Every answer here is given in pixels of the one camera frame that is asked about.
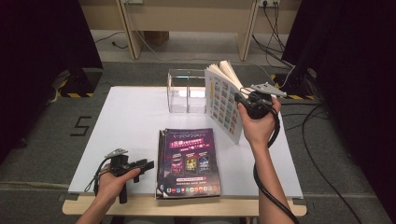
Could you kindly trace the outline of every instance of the finger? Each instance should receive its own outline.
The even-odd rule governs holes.
[[[276,111],[276,113],[279,113],[281,107],[280,102],[275,97],[273,97],[272,102],[273,102],[273,109]]]
[[[110,164],[106,164],[99,172],[100,175],[108,173],[110,171]]]
[[[128,173],[126,173],[125,175],[122,175],[121,178],[123,181],[128,181],[134,177],[136,177],[137,175],[139,175],[140,173],[140,168],[137,169],[133,169],[131,171],[129,171]]]
[[[239,110],[239,114],[241,115],[242,120],[248,118],[248,111],[244,105],[242,105],[241,103],[238,103],[238,110]]]

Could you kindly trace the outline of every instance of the gray carpet floor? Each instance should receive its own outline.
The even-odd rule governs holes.
[[[165,86],[170,68],[204,69],[203,63],[104,63],[91,98],[59,98],[48,105],[26,136],[27,147],[13,149],[0,166],[0,223],[74,223],[62,212],[74,172],[111,86]],[[234,67],[244,86],[269,81],[255,65]],[[269,74],[285,72],[266,67]],[[291,156],[308,213],[301,223],[358,223],[346,204],[319,174],[304,147],[302,123],[320,100],[281,100]],[[305,124],[304,138],[322,173],[343,195],[362,223],[391,223],[359,166],[349,158],[328,111],[322,106]],[[75,128],[89,126],[85,135]],[[207,218],[205,223],[232,223]],[[172,219],[136,218],[131,223],[171,223]]]

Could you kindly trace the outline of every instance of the clear plastic box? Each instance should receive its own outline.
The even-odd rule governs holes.
[[[205,71],[169,69],[168,107],[171,113],[205,113]]]

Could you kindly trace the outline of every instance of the magazine cover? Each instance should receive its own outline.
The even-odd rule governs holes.
[[[157,199],[220,196],[212,129],[166,129],[160,166]]]
[[[205,70],[205,86],[206,113],[238,144],[242,133],[242,120],[234,94],[239,89],[230,79],[211,67]]]

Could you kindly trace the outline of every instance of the colorful magazine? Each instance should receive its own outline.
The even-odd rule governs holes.
[[[166,129],[159,146],[157,199],[220,196],[212,129]]]

